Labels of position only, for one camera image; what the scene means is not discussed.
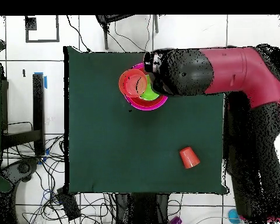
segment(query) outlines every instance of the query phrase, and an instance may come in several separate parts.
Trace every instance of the purple object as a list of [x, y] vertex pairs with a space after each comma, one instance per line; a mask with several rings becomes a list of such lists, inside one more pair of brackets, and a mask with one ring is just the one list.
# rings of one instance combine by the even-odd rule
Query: purple object
[[170, 224], [181, 224], [183, 221], [178, 217], [175, 216], [171, 221]]

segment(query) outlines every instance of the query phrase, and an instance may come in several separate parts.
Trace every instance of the plastic cup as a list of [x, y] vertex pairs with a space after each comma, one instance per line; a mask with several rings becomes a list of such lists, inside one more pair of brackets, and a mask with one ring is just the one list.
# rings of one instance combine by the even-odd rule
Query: plastic cup
[[191, 149], [191, 147], [186, 147], [180, 151], [181, 159], [183, 160], [184, 167], [186, 169], [190, 169], [197, 164], [200, 163], [199, 158], [194, 153], [194, 151]]
[[123, 95], [130, 98], [139, 97], [147, 87], [147, 80], [139, 69], [129, 69], [122, 73], [118, 85]]

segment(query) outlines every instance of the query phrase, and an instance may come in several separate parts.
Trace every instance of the chair leg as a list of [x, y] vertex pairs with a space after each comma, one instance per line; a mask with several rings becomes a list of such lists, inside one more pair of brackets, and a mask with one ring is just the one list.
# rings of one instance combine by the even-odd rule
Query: chair leg
[[158, 15], [153, 15], [153, 18], [155, 20], [155, 26], [156, 26], [156, 33], [159, 32], [159, 24], [158, 24]]
[[105, 49], [108, 50], [108, 34], [107, 31], [104, 30], [104, 40], [105, 40]]

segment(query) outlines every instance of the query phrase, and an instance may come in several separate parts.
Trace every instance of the power strip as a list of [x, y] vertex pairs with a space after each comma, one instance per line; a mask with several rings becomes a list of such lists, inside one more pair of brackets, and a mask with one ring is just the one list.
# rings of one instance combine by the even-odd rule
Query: power strip
[[64, 212], [68, 217], [68, 220], [74, 220], [81, 216], [81, 211], [75, 199], [75, 194], [64, 193], [63, 187], [57, 190], [57, 199], [61, 205], [64, 207]]

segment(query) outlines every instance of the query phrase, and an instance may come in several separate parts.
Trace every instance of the black chair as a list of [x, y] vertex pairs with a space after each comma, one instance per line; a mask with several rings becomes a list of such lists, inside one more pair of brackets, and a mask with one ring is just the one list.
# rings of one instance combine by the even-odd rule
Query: black chair
[[[109, 27], [108, 24], [111, 22], [116, 22], [118, 20], [122, 20], [124, 18], [130, 17], [133, 15], [96, 15], [96, 19], [98, 23], [101, 25], [101, 27], [104, 30], [104, 40], [105, 40], [105, 49], [108, 50], [108, 34], [109, 32]], [[159, 26], [158, 26], [158, 15], [153, 15], [153, 19], [155, 22], [155, 27], [156, 27], [156, 33], [159, 32]]]

